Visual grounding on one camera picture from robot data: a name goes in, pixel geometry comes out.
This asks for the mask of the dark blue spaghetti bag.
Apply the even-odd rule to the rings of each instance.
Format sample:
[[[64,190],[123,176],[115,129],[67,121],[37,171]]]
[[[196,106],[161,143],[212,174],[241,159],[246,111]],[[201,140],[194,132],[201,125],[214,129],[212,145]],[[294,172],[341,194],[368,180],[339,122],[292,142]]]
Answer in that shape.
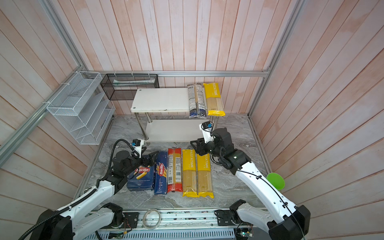
[[[207,117],[207,107],[205,90],[200,83],[188,85],[189,98],[189,117],[205,119]]]

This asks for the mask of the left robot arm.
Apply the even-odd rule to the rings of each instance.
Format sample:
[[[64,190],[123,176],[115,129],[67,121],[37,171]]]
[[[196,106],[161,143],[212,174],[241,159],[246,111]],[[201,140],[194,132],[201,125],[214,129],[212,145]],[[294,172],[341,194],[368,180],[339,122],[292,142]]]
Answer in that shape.
[[[56,211],[43,212],[37,223],[21,235],[21,239],[30,237],[32,240],[82,240],[90,234],[97,234],[98,230],[111,226],[120,228],[128,226],[122,207],[108,203],[97,212],[92,210],[103,201],[118,193],[128,181],[128,176],[139,167],[151,167],[155,164],[158,152],[148,155],[144,142],[134,139],[132,143],[123,142],[129,151],[112,152],[103,178],[97,180],[95,186],[68,205]]]

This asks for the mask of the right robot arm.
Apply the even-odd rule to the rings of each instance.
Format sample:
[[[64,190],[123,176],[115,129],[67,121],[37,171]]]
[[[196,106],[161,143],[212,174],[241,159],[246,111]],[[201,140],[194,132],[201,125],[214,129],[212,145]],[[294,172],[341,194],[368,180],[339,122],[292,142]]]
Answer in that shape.
[[[272,240],[303,240],[309,232],[311,213],[281,194],[258,170],[251,158],[234,147],[226,128],[214,129],[212,122],[199,125],[203,137],[191,142],[199,156],[217,158],[215,164],[229,170],[243,181],[267,208],[255,208],[244,200],[232,204],[229,210],[215,212],[218,224],[240,226],[248,223],[268,233]]]

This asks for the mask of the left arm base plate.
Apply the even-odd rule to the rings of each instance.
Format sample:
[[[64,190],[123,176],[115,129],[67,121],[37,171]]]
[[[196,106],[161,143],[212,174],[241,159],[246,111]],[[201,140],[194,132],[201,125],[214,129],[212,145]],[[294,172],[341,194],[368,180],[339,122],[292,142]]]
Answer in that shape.
[[[115,213],[112,223],[107,228],[113,229],[135,229],[139,220],[139,212]]]

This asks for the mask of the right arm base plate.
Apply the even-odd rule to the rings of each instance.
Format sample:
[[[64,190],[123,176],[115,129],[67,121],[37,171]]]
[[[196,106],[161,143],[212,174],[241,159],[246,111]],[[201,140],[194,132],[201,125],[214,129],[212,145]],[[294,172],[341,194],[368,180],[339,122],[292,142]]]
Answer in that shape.
[[[235,226],[241,223],[239,216],[234,210],[216,210],[214,211],[219,226]]]

